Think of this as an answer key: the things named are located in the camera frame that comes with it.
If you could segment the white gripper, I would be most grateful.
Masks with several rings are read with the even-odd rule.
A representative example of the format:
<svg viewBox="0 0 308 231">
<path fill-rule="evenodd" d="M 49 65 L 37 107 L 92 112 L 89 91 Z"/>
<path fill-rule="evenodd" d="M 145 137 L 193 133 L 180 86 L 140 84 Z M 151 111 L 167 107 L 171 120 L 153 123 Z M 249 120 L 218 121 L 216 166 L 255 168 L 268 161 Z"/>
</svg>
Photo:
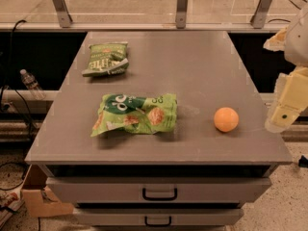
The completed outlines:
<svg viewBox="0 0 308 231">
<path fill-rule="evenodd" d="M 285 59 L 300 65 L 290 74 L 280 73 L 274 88 L 265 128 L 272 133 L 288 129 L 308 107 L 308 5 L 302 8 L 287 28 L 268 38 L 263 47 L 284 51 Z"/>
</svg>

